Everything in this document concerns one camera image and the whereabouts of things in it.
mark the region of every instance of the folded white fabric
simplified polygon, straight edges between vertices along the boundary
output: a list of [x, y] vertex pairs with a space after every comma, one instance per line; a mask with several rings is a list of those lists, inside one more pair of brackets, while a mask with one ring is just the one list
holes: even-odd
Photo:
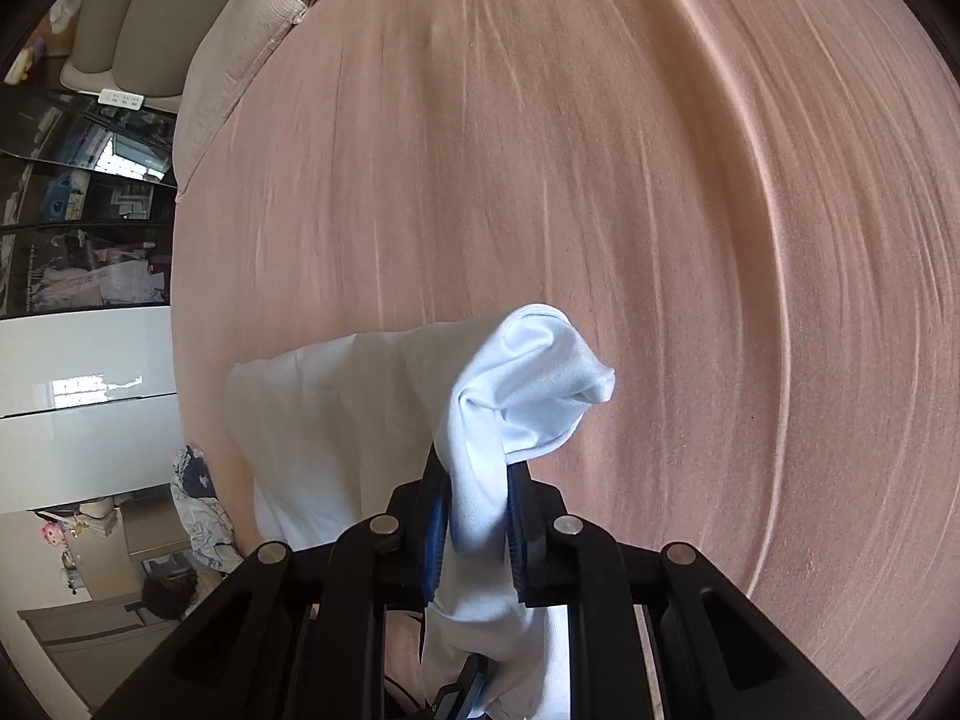
[[227, 423], [256, 474], [261, 532], [294, 549], [382, 512], [397, 485], [421, 476], [434, 442], [452, 504], [426, 614], [427, 695], [477, 652], [497, 661], [478, 710], [560, 718], [569, 717], [565, 608], [517, 602], [506, 466], [561, 446], [613, 382], [560, 311], [530, 305], [239, 365], [227, 377]]

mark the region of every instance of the silver screw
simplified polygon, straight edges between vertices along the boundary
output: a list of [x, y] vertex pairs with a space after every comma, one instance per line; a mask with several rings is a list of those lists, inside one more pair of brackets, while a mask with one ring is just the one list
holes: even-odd
[[690, 565], [691, 562], [697, 560], [697, 553], [689, 544], [678, 541], [666, 548], [666, 557], [669, 557], [670, 562], [675, 562], [677, 565]]
[[400, 528], [400, 521], [392, 514], [378, 514], [370, 521], [370, 529], [378, 536], [390, 536]]
[[584, 522], [573, 514], [564, 514], [553, 521], [553, 529], [565, 536], [576, 536], [584, 528]]
[[287, 557], [287, 548], [279, 541], [270, 541], [256, 551], [256, 557], [266, 565], [273, 565]]

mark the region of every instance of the pink bed sheet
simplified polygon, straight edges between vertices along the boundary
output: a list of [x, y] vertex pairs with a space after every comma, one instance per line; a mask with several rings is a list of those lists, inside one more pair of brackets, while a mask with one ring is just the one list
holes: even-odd
[[182, 198], [184, 432], [250, 548], [232, 365], [553, 303], [618, 387], [536, 473], [905, 718], [960, 638], [959, 152], [900, 0], [318, 0]]

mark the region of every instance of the beige upholstered headboard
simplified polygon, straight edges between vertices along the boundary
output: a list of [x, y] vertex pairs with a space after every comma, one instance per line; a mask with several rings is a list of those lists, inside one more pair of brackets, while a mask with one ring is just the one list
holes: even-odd
[[83, 0], [64, 86], [136, 92], [176, 111], [186, 71], [228, 0]]

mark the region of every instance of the white cabinet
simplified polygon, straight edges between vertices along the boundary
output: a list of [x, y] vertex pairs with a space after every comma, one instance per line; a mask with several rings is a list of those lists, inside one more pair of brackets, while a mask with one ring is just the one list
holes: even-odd
[[169, 482], [184, 440], [170, 309], [0, 322], [0, 512]]

